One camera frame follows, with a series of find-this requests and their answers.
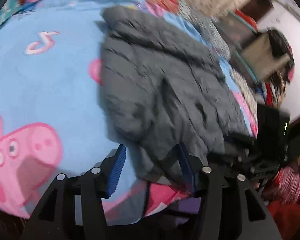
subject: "white wall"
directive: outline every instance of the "white wall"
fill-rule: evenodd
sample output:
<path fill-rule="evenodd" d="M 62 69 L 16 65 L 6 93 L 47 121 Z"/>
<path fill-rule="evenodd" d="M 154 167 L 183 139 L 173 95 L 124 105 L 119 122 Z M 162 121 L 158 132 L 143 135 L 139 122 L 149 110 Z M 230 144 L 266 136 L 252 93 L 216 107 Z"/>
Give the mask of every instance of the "white wall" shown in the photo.
<path fill-rule="evenodd" d="M 295 73 L 291 84 L 287 85 L 286 98 L 281 107 L 290 112 L 290 122 L 293 122 L 300 117 L 300 22 L 279 3 L 273 2 L 273 5 L 274 9 L 258 22 L 258 28 L 277 28 L 292 47 Z"/>

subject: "gray puffer jacket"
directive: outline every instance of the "gray puffer jacket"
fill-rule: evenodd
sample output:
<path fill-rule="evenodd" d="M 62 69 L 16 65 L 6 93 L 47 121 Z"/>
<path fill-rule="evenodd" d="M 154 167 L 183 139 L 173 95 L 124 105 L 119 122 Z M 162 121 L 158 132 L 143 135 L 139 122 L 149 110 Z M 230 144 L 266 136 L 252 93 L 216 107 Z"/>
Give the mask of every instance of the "gray puffer jacket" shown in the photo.
<path fill-rule="evenodd" d="M 118 131 L 140 146 L 137 174 L 180 184 L 170 151 L 183 142 L 207 164 L 223 153 L 223 134 L 248 134 L 218 56 L 163 18 L 117 6 L 104 11 L 110 27 L 101 50 L 102 82 Z"/>

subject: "metal screw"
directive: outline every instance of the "metal screw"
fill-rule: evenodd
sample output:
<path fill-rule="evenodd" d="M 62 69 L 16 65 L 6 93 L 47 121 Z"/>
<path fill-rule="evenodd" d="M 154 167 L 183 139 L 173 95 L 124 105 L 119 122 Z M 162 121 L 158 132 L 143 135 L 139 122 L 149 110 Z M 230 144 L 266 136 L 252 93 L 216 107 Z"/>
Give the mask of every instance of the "metal screw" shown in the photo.
<path fill-rule="evenodd" d="M 237 179 L 240 180 L 240 181 L 245 181 L 246 180 L 246 177 L 243 175 L 243 174 L 239 174 L 237 176 Z"/>
<path fill-rule="evenodd" d="M 66 176 L 65 176 L 63 173 L 58 174 L 58 175 L 57 175 L 57 180 L 63 180 L 65 177 L 66 177 Z"/>
<path fill-rule="evenodd" d="M 93 174 L 99 174 L 99 173 L 101 172 L 101 169 L 100 169 L 99 167 L 94 167 L 94 168 L 91 170 L 91 172 L 92 172 Z"/>
<path fill-rule="evenodd" d="M 204 173 L 210 173 L 210 172 L 212 171 L 212 169 L 211 169 L 209 166 L 204 166 L 204 167 L 202 168 L 202 171 L 203 171 Z"/>

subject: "bed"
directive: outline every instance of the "bed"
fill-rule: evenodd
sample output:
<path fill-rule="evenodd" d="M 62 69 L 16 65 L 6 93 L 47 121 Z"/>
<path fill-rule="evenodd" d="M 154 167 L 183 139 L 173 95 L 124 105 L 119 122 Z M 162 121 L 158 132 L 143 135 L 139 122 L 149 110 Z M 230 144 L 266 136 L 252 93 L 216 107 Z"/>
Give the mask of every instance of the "bed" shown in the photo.
<path fill-rule="evenodd" d="M 173 186 L 148 183 L 134 171 L 137 146 L 114 130 L 102 98 L 99 48 L 104 8 L 124 5 L 164 17 L 206 43 L 184 19 L 145 0 L 8 0 L 0 11 L 0 209 L 28 218 L 59 173 L 78 176 L 119 144 L 127 160 L 116 192 L 103 200 L 109 225 L 135 223 L 188 197 Z M 255 121 L 230 65 L 220 57 L 226 83 L 250 134 Z M 81 223 L 80 198 L 76 222 Z"/>

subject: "peppa pig print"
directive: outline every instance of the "peppa pig print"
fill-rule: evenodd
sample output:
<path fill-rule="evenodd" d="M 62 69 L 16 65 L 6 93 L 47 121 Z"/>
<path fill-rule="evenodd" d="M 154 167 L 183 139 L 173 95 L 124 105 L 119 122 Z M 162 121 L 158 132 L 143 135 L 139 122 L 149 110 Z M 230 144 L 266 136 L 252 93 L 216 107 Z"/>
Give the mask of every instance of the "peppa pig print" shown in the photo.
<path fill-rule="evenodd" d="M 61 141 L 45 123 L 25 125 L 6 135 L 2 127 L 0 117 L 0 208 L 28 218 L 23 206 L 39 201 L 38 188 L 61 161 Z"/>

